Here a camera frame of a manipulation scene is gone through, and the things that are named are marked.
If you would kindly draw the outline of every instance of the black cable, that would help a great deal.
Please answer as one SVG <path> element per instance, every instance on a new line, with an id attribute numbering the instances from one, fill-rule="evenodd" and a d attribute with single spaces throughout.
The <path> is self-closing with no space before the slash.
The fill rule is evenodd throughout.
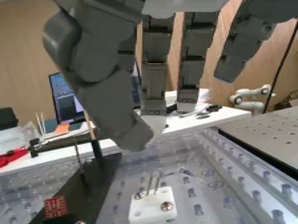
<path id="1" fill-rule="evenodd" d="M 263 108 L 263 114 L 267 111 L 268 102 L 270 102 L 270 99 L 271 99 L 271 96 L 272 96 L 272 91 L 274 91 L 274 88 L 275 88 L 275 85 L 276 85 L 276 79 L 278 79 L 278 76 L 279 76 L 279 73 L 280 73 L 284 61 L 286 61 L 287 54 L 288 54 L 290 49 L 291 49 L 291 45 L 292 45 L 292 42 L 294 42 L 294 39 L 295 39 L 296 30 L 298 30 L 298 21 L 295 23 L 295 28 L 294 28 L 294 31 L 292 31 L 292 34 L 291 34 L 291 39 L 288 41 L 286 52 L 283 54 L 282 61 L 280 61 L 280 64 L 278 66 L 276 73 L 275 73 L 275 76 L 274 76 L 271 90 L 270 90 L 270 93 L 268 93 L 268 96 L 267 96 L 267 100 L 266 100 L 266 104 L 264 104 L 264 108 Z"/>

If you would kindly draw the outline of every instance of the wall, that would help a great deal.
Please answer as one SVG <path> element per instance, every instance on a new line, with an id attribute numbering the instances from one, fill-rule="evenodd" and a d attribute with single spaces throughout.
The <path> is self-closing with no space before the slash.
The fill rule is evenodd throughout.
<path id="1" fill-rule="evenodd" d="M 0 107 L 11 107 L 19 123 L 42 111 L 54 118 L 47 75 L 57 71 L 41 42 L 42 26 L 55 12 L 50 0 L 0 3 Z"/>
<path id="2" fill-rule="evenodd" d="M 270 40 L 263 42 L 263 45 L 246 65 L 246 68 L 232 84 L 226 84 L 212 78 L 212 72 L 216 65 L 216 60 L 220 55 L 223 43 L 228 34 L 230 23 L 234 18 L 240 0 L 230 0 L 222 8 L 218 26 L 214 34 L 211 47 L 207 51 L 207 61 L 204 65 L 203 77 L 200 79 L 200 87 L 211 88 L 212 103 L 230 105 L 227 98 L 239 88 L 258 88 L 263 84 L 271 84 L 274 74 L 286 50 L 290 36 L 295 26 L 295 20 L 290 20 L 276 25 L 275 31 Z M 179 63 L 179 47 L 180 47 L 180 31 L 182 31 L 182 13 L 176 14 L 174 33 L 171 39 L 171 49 L 167 57 L 168 63 L 168 88 L 176 88 L 178 63 Z M 279 75 L 275 93 L 270 105 L 278 103 L 290 93 L 298 89 L 298 35 L 290 50 L 290 54 Z"/>
<path id="3" fill-rule="evenodd" d="M 227 105 L 227 97 L 238 88 L 256 88 L 271 83 L 286 49 L 295 21 L 276 26 L 272 37 L 263 43 L 254 59 L 234 84 L 212 78 L 216 59 L 228 32 L 239 0 L 230 0 L 222 9 L 214 42 L 207 52 L 200 87 L 211 88 L 212 102 Z M 18 0 L 0 3 L 0 107 L 14 109 L 21 123 L 34 120 L 42 111 L 54 118 L 47 75 L 57 71 L 41 43 L 42 26 L 57 8 L 51 0 Z M 175 88 L 178 77 L 182 13 L 176 14 L 168 60 L 167 89 Z M 141 58 L 141 29 L 138 29 L 137 58 Z M 298 37 L 290 51 L 276 85 L 272 103 L 298 88 Z"/>

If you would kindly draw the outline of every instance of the monitor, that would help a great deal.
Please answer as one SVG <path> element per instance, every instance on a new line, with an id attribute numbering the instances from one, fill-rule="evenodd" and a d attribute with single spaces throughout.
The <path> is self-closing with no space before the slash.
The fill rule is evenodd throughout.
<path id="1" fill-rule="evenodd" d="M 49 83 L 53 96 L 53 105 L 55 112 L 57 124 L 74 124 L 85 121 L 82 106 L 63 80 L 61 73 L 49 75 Z M 139 108 L 139 72 L 137 65 L 131 73 L 131 98 L 134 108 Z"/>
<path id="2" fill-rule="evenodd" d="M 85 121 L 82 106 L 63 80 L 61 73 L 49 75 L 53 105 L 57 123 L 77 123 Z"/>

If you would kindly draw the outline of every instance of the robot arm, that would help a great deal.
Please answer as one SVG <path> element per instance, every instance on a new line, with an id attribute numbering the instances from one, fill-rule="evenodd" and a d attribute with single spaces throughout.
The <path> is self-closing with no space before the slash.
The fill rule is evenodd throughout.
<path id="1" fill-rule="evenodd" d="M 43 46 L 91 120 L 122 149 L 141 150 L 152 131 L 133 111 L 129 70 L 142 1 L 55 1 Z"/>
<path id="2" fill-rule="evenodd" d="M 174 13 L 184 13 L 178 111 L 194 109 L 219 9 L 227 0 L 55 0 L 43 46 L 95 125 L 122 149 L 139 151 L 164 124 L 166 55 Z M 296 16 L 296 0 L 243 1 L 215 77 L 232 82 L 275 23 Z M 142 118 L 133 111 L 129 73 L 135 26 L 143 20 Z"/>

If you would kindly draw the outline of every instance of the desk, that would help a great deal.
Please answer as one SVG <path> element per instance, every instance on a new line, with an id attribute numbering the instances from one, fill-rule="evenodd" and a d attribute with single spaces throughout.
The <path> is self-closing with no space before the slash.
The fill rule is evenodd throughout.
<path id="1" fill-rule="evenodd" d="M 199 104 L 196 108 L 204 107 L 204 104 Z M 219 125 L 224 122 L 236 121 L 239 119 L 250 117 L 251 114 L 247 111 L 234 108 L 223 107 L 218 112 L 210 114 L 206 119 L 195 119 L 194 116 L 179 118 L 176 114 L 167 117 L 168 127 L 164 129 L 159 138 L 168 138 L 171 135 L 180 134 L 186 131 L 192 131 Z M 102 154 L 113 154 L 121 151 L 114 142 L 109 139 L 99 141 L 102 148 Z M 78 152 L 81 158 L 90 157 L 93 155 L 90 143 L 78 145 Z M 13 172 L 31 169 L 39 166 L 58 163 L 61 161 L 73 159 L 75 157 L 74 147 L 65 147 L 58 150 L 39 153 L 38 157 L 30 158 L 26 154 L 22 158 L 9 163 L 0 169 L 0 176 L 11 174 Z"/>

